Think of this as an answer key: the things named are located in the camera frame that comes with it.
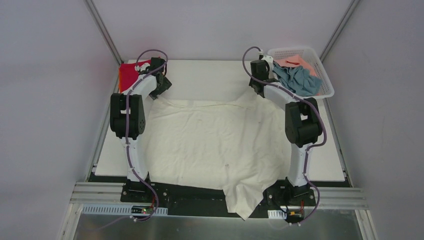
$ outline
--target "wall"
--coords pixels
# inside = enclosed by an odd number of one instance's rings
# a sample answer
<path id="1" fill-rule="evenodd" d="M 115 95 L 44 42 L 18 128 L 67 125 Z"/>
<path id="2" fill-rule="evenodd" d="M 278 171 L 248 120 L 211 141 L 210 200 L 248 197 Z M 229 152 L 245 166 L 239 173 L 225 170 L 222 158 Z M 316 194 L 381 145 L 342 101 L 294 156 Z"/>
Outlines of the wall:
<path id="1" fill-rule="evenodd" d="M 365 0 L 324 66 L 348 172 L 379 238 L 422 239 L 424 2 Z"/>
<path id="2" fill-rule="evenodd" d="M 351 0 L 95 0 L 125 60 L 157 48 L 171 59 L 240 60 L 251 46 L 309 46 L 318 55 Z"/>
<path id="3" fill-rule="evenodd" d="M 0 239 L 55 239 L 117 76 L 82 0 L 0 3 Z"/>

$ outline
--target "white cloth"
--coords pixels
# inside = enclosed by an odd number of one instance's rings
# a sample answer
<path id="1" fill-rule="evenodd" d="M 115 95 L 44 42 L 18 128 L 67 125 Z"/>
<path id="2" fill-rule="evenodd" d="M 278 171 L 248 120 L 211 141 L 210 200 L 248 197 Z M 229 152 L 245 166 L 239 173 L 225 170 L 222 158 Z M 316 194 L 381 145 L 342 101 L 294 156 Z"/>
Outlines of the white cloth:
<path id="1" fill-rule="evenodd" d="M 153 182 L 223 190 L 247 219 L 290 167 L 284 111 L 249 88 L 231 102 L 155 100 L 140 147 Z"/>

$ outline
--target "gray wall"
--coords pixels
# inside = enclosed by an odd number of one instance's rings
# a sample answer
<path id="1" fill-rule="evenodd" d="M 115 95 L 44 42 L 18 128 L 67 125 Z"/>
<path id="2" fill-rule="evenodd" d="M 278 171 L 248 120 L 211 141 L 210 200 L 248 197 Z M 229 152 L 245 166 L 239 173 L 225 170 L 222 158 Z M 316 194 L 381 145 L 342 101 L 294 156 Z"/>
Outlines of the gray wall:
<path id="1" fill-rule="evenodd" d="M 251 46 L 309 46 L 319 55 L 351 0 L 94 2 L 125 60 L 151 48 L 171 59 L 240 60 Z"/>
<path id="2" fill-rule="evenodd" d="M 326 59 L 331 113 L 379 238 L 423 239 L 424 2 L 364 0 Z"/>
<path id="3" fill-rule="evenodd" d="M 117 75 L 82 0 L 0 3 L 0 239 L 55 239 Z"/>

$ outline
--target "pink cloth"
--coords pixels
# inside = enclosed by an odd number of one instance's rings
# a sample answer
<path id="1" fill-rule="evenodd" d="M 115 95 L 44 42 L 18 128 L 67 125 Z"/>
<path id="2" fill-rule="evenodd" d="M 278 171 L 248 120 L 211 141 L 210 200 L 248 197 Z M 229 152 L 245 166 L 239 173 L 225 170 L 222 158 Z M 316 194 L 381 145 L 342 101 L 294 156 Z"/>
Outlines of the pink cloth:
<path id="1" fill-rule="evenodd" d="M 314 68 L 305 60 L 303 60 L 300 55 L 289 56 L 287 58 L 278 60 L 274 59 L 274 62 L 278 63 L 278 65 L 281 67 L 295 68 L 302 66 L 304 69 L 309 70 L 309 75 L 317 77 Z"/>

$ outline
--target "laundry basket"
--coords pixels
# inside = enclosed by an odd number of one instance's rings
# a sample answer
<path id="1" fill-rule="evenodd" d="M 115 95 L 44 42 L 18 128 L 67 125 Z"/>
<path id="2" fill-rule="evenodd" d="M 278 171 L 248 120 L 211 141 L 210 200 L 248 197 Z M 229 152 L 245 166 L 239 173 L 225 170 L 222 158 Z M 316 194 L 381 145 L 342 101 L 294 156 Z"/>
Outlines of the laundry basket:
<path id="1" fill-rule="evenodd" d="M 297 47 L 297 48 L 273 48 L 268 51 L 268 55 L 272 56 L 275 60 L 285 59 L 294 55 L 300 55 L 303 60 L 308 62 L 316 72 L 318 78 L 322 80 L 319 95 L 311 96 L 315 99 L 325 99 L 334 95 L 334 88 L 330 82 L 329 76 L 324 69 L 315 50 L 310 47 Z"/>

